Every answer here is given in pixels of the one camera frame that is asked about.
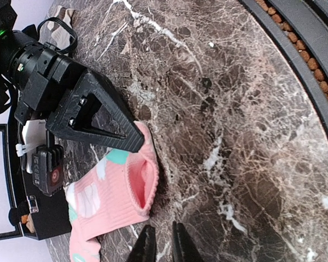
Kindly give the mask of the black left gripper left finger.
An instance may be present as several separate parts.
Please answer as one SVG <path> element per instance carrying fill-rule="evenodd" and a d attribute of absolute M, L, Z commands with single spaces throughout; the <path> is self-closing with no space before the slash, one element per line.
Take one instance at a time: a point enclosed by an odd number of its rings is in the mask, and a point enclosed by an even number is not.
<path fill-rule="evenodd" d="M 145 225 L 134 244 L 127 262 L 156 262 L 156 231 Z"/>

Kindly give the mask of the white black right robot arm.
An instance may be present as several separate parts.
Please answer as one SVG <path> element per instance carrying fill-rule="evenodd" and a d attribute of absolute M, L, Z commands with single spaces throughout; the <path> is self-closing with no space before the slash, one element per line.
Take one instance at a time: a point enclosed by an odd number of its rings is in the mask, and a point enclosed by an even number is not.
<path fill-rule="evenodd" d="M 72 38 L 59 49 L 39 42 L 40 26 L 14 30 L 16 18 L 11 2 L 0 1 L 0 114 L 12 108 L 20 124 L 45 120 L 58 138 L 139 151 L 144 135 L 113 84 L 70 57 L 75 31 L 50 18 Z"/>

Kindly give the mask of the pink patterned sock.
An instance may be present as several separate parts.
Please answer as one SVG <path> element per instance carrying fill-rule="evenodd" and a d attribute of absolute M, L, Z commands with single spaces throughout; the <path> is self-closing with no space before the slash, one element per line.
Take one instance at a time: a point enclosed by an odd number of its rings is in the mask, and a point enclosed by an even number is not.
<path fill-rule="evenodd" d="M 100 235 L 147 221 L 159 183 L 159 165 L 149 128 L 136 153 L 112 149 L 87 174 L 65 189 L 71 261 L 100 261 Z"/>

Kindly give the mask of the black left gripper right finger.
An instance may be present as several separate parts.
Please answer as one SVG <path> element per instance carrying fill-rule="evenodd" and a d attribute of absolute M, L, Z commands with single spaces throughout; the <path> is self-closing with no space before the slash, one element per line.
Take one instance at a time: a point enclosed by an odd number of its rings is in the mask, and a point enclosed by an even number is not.
<path fill-rule="evenodd" d="M 204 262 L 183 223 L 173 222 L 172 244 L 174 262 Z"/>

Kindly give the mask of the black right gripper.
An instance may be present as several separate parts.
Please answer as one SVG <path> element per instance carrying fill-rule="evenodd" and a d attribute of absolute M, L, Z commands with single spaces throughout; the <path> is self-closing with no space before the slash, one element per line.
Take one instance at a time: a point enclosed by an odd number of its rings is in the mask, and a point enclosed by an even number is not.
<path fill-rule="evenodd" d="M 5 38 L 5 58 L 5 77 L 21 92 L 14 116 L 23 126 L 49 117 L 47 129 L 63 140 L 128 152 L 138 152 L 144 144 L 132 113 L 107 77 L 84 71 L 84 65 L 57 47 L 21 31 Z"/>

